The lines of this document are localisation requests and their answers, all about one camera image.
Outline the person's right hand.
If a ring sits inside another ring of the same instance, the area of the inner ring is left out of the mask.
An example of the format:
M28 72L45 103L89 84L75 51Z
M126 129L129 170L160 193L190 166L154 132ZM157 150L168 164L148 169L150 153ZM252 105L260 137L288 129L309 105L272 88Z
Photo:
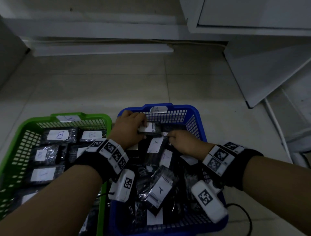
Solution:
M201 141L195 135L185 130L183 147L175 149L183 155L192 156L199 161L203 161L214 146L215 144Z

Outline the person's left hand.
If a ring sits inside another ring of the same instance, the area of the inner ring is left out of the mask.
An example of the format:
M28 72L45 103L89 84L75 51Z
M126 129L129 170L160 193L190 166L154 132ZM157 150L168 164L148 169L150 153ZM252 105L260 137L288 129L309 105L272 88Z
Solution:
M132 131L132 111L125 110L115 121L108 140L113 140L119 144L123 150L138 144L142 139L133 139Z

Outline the black packet with barcode label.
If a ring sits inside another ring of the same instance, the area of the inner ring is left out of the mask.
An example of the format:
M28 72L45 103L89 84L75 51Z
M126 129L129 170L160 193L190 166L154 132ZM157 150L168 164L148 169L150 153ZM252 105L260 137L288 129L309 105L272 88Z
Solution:
M168 132L163 132L161 130L161 124L159 122L147 122L146 127L142 125L138 128L138 133L152 137L165 137L168 134Z

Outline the person's right forearm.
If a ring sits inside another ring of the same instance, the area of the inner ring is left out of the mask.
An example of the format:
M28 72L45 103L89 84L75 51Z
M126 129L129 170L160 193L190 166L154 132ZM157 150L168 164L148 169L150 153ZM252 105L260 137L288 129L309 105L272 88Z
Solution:
M311 169L254 156L243 174L243 191L311 236Z

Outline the person's left forearm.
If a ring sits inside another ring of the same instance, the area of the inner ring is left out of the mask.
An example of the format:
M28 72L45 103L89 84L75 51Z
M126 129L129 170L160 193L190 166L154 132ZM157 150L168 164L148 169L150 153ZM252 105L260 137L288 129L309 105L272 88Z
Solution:
M72 166L0 221L0 236L78 236L104 182L94 168Z

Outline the blue plastic basket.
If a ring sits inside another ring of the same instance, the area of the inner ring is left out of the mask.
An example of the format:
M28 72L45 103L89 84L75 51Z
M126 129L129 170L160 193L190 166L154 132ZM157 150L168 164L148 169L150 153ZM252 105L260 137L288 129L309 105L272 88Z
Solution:
M153 114L150 109L154 106L167 106L167 113ZM121 110L118 117L124 110L132 112L143 112L150 121L158 121L168 124L183 124L186 129L202 141L207 141L204 127L200 118L199 111L191 105L173 105L171 103L145 104L142 107L128 107ZM109 216L109 233L111 236L196 236L218 232L223 230L229 217L226 216L220 222L212 223L205 213L191 214L187 212L182 214L181 219L176 223L136 226L129 216L128 207L125 203L112 201Z

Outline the pile of black packets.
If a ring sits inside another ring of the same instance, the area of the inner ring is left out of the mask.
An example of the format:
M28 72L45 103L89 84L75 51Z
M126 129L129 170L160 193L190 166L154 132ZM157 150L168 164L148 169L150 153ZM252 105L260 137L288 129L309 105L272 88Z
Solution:
M81 138L86 142L78 145L69 143L42 144L32 148L30 153L30 167L26 171L23 187L16 191L11 200L8 214L27 202L49 183L60 176L84 150L95 140L95 133L99 137L106 137L106 130L84 130Z
M157 153L147 154L153 136L142 141L138 147L139 157L135 154L128 168L135 173L135 186L126 202L128 206L128 219L133 229L145 228L151 225L185 224L190 217L203 216L207 218L194 195L191 187L198 181L208 177L203 173L199 163L189 164L172 145L168 138L162 141L161 157ZM156 202L155 207L147 197L152 188L161 184L169 189L165 198Z

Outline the black wristband with marker tiles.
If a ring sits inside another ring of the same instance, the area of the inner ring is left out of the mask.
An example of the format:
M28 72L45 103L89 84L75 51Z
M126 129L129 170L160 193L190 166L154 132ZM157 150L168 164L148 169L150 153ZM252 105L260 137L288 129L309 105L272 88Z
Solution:
M111 139L92 142L73 162L74 165L89 166L101 177L102 183L117 177L125 168L129 158L121 145Z
M243 176L247 164L259 151L245 148L233 142L215 145L204 158L204 171L217 187L234 187L243 191Z

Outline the white skirting plank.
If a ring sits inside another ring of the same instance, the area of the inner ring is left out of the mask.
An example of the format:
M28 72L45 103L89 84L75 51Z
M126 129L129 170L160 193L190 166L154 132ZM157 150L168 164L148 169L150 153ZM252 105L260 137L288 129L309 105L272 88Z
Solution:
M94 54L173 53L167 44L95 44L37 46L34 57Z

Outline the white pipe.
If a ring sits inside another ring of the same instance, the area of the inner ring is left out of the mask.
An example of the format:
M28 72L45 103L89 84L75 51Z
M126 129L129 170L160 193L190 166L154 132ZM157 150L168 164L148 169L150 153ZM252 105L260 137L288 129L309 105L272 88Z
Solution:
M279 124L279 122L278 122L278 120L277 120L277 118L276 118L276 116L274 114L274 111L273 111L273 109L272 109L272 107L271 107L271 105L270 105L270 103L269 103L267 98L264 98L263 101L264 101L264 103L266 105L266 108L268 110L270 118L271 118L272 122L274 123L274 126L275 126L275 128L276 128L276 130L278 132L278 135L280 137L282 146L283 146L283 148L284 148L284 150L285 150L285 152L286 152L286 154L288 156L289 162L291 164L293 164L293 160L292 160L292 157L290 155L290 151L288 149L288 146L287 146L287 143L286 143L286 140L285 140L285 136L284 136L282 128L281 128L281 126L280 126L280 124Z

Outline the white leaning board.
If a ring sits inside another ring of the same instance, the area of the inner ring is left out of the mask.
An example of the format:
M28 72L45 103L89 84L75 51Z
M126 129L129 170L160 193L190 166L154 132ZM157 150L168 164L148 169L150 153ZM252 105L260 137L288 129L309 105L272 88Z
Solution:
M224 56L251 109L311 61L311 38L235 39Z

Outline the green plastic basket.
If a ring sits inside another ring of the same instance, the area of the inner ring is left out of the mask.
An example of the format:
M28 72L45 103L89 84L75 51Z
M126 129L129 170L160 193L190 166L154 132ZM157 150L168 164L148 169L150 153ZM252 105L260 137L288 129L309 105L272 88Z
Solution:
M81 121L61 123L56 116L78 115ZM10 200L22 186L31 148L39 144L44 129L67 127L82 129L105 129L107 134L112 128L112 120L106 114L60 113L45 117L34 117L24 121L17 129L8 151L0 164L0 220L8 213Z

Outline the white cabinet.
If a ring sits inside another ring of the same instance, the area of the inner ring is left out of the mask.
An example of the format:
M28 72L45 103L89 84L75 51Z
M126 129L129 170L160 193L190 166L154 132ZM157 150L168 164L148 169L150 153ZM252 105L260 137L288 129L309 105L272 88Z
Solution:
M190 33L311 37L311 0L179 0Z

